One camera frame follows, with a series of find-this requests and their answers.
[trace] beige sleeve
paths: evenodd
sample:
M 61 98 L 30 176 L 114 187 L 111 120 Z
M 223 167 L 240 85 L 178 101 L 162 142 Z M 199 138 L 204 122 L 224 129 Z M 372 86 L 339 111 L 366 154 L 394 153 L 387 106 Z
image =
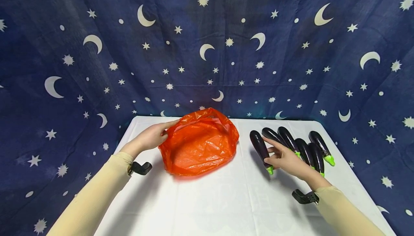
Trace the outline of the beige sleeve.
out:
M 359 211 L 336 187 L 321 187 L 316 190 L 319 197 L 317 209 L 324 219 L 340 235 L 377 236 L 384 235 L 376 225 Z
M 132 162 L 133 158 L 124 152 L 112 155 L 66 207 L 47 235 L 93 235 L 112 200 L 130 179 L 128 166 Z

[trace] person's left hand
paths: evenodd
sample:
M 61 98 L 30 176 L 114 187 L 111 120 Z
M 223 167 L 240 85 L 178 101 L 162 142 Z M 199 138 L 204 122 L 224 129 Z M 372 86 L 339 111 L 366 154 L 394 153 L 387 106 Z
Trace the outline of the person's left hand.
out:
M 129 154 L 135 159 L 141 152 L 160 146 L 160 144 L 168 138 L 167 133 L 164 131 L 177 124 L 178 121 L 179 120 L 175 120 L 151 125 L 129 143 L 125 144 L 125 146 L 122 147 L 121 152 Z

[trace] orange plastic bag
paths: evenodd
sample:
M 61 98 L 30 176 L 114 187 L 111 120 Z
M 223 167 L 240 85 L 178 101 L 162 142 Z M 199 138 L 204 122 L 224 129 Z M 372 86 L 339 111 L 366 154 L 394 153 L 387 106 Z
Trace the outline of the orange plastic bag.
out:
M 159 146 L 164 166 L 180 176 L 196 176 L 228 163 L 239 140 L 234 124 L 213 108 L 183 116 L 167 133 Z

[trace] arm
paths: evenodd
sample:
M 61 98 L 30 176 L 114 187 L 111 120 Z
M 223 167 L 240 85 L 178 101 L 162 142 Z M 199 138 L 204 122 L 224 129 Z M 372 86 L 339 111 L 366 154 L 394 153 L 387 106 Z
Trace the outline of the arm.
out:
M 130 179 L 128 169 L 134 159 L 163 143 L 168 137 L 164 130 L 176 123 L 152 125 L 112 155 L 66 207 L 47 235 L 93 235 L 112 200 Z
M 340 235 L 379 236 L 384 235 L 373 222 L 360 212 L 346 197 L 333 187 L 329 181 L 313 170 L 285 146 L 263 138 L 273 147 L 269 152 L 275 154 L 264 161 L 274 168 L 281 168 L 287 173 L 305 181 L 319 197 L 317 209 L 322 217 L 332 225 Z

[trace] person's right hand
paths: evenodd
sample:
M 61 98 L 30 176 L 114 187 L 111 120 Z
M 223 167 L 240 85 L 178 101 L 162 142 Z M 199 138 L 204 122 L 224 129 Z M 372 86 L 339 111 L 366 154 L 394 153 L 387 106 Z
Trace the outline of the person's right hand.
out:
M 266 137 L 263 137 L 263 140 L 273 145 L 273 147 L 268 148 L 267 151 L 275 153 L 270 156 L 270 158 L 264 159 L 264 162 L 267 164 L 272 165 L 274 168 L 281 168 L 303 181 L 305 181 L 310 174 L 317 172 L 299 158 L 293 151 L 280 143 Z

